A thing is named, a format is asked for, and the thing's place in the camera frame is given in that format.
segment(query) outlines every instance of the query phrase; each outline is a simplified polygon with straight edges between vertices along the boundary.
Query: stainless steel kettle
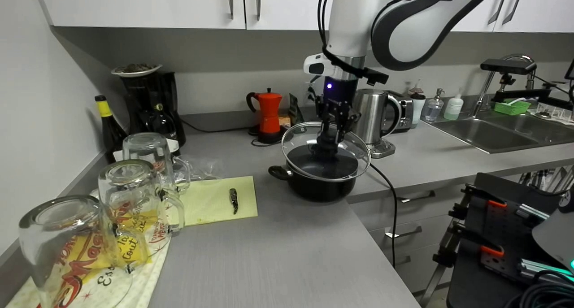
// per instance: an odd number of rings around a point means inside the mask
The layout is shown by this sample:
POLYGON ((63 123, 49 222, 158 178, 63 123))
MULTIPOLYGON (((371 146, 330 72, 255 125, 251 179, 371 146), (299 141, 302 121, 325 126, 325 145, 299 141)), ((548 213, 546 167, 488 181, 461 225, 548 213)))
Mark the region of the stainless steel kettle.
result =
POLYGON ((353 98, 353 109, 361 113, 361 118, 355 124, 353 133, 363 139, 371 152, 371 157, 377 159, 392 155, 395 146, 383 139, 391 134, 400 122, 400 103, 388 91, 375 89, 360 89, 353 98), (388 130, 382 130, 387 103, 394 109, 393 124, 388 130))

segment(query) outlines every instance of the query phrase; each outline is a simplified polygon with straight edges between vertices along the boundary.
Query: stainless steel sink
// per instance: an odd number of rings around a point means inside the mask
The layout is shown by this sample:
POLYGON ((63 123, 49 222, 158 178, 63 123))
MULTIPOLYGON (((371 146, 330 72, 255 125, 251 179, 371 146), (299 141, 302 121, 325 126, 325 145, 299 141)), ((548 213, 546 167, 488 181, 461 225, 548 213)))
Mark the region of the stainless steel sink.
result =
POLYGON ((435 122, 435 128, 488 153, 508 152, 574 142, 574 130, 523 114, 485 112, 479 118, 435 122))

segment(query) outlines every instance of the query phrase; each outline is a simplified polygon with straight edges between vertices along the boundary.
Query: glass mug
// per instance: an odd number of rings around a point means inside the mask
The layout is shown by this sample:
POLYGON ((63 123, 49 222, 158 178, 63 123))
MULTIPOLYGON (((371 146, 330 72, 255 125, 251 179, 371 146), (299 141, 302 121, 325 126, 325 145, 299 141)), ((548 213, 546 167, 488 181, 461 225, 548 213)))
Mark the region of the glass mug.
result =
MULTIPOLYGON (((164 192, 147 161, 132 159, 108 165, 100 171, 98 189, 106 216, 119 226, 142 233, 150 256, 166 246, 172 232, 185 226, 183 204, 164 192), (168 223, 164 201, 177 208, 178 224, 168 223)), ((125 246, 134 241, 129 237, 121 240, 125 246)))
POLYGON ((148 260, 146 247, 140 247, 138 260, 123 259, 121 239, 143 243, 144 237, 106 220, 92 196, 65 196, 37 206, 20 219, 19 233, 45 308, 113 307, 131 287, 131 271, 148 260))
POLYGON ((142 132, 127 136, 123 140, 123 159, 142 159, 152 163, 167 191, 183 194, 189 188, 189 164, 171 155, 168 141, 161 134, 142 132))

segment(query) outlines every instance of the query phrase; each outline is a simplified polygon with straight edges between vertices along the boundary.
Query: faucet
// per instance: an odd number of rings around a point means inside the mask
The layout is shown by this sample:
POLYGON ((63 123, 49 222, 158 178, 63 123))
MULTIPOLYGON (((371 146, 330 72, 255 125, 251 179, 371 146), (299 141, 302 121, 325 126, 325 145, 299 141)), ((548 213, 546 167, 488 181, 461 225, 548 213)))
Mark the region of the faucet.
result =
MULTIPOLYGON (((519 61, 529 61, 530 63, 535 62, 534 59, 532 59, 531 57, 529 57, 523 53, 513 53, 511 55, 502 57, 502 59, 504 59, 505 61, 508 61, 510 59, 516 59, 519 61)), ((480 111, 480 108, 482 108, 482 104, 484 104, 484 97, 486 96, 486 92, 488 91, 488 88, 490 87, 490 83, 492 83, 492 79, 494 78, 494 73, 496 73, 496 72, 491 71, 488 74, 486 81, 484 81, 484 85, 482 85, 482 91, 480 91, 480 96, 479 96, 478 100, 476 100, 476 104, 474 105, 472 112, 470 112, 470 114, 468 114, 469 116, 476 117, 476 114, 478 114, 478 112, 480 111)), ((533 70, 531 73, 528 74, 528 76, 526 78, 526 89, 527 90, 534 89, 534 87, 535 87, 535 75, 536 75, 535 70, 533 70)))

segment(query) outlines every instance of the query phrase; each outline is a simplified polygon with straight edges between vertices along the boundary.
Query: green basket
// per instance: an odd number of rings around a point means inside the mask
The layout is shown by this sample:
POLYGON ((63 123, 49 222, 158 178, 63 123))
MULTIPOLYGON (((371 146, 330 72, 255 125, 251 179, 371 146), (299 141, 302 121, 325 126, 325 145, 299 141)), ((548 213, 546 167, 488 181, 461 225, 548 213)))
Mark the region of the green basket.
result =
MULTIPOLYGON (((514 100, 505 100, 506 103, 512 102, 512 101, 514 101, 514 100)), ((525 101, 515 102, 511 106, 497 102, 496 105, 494 105, 494 110, 499 112, 499 113, 503 113, 503 114, 518 115, 518 114, 523 114, 524 112, 526 112, 529 107, 531 107, 531 104, 529 102, 525 102, 525 101)))

